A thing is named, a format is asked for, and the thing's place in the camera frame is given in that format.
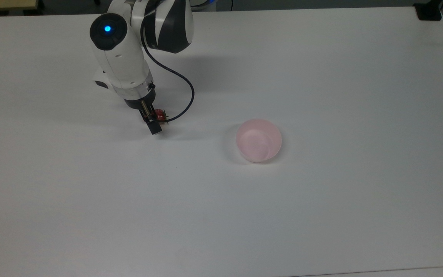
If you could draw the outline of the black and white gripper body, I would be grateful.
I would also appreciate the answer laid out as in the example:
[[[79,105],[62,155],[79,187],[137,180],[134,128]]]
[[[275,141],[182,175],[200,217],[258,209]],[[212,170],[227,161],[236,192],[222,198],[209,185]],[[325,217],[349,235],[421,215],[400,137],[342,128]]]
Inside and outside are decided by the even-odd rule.
[[[93,75],[93,81],[98,86],[108,89],[109,91],[116,93],[118,96],[123,98],[125,103],[133,109],[145,111],[143,104],[149,108],[153,109],[153,102],[155,100],[155,84],[151,72],[149,72],[146,80],[131,88],[131,89],[121,89],[112,85],[109,81],[107,74],[102,70],[96,70]]]

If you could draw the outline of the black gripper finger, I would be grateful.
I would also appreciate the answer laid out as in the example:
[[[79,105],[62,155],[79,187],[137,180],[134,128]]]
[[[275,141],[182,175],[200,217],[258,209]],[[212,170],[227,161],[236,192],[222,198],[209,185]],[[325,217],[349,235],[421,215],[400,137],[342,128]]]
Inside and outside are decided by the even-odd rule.
[[[156,109],[153,107],[153,105],[150,105],[149,108],[150,108],[149,130],[154,135],[162,131],[161,123],[159,123],[158,121],[163,120],[163,110]]]
[[[156,134],[156,122],[152,120],[154,116],[155,110],[153,106],[148,105],[148,102],[141,101],[141,117],[152,135]]]

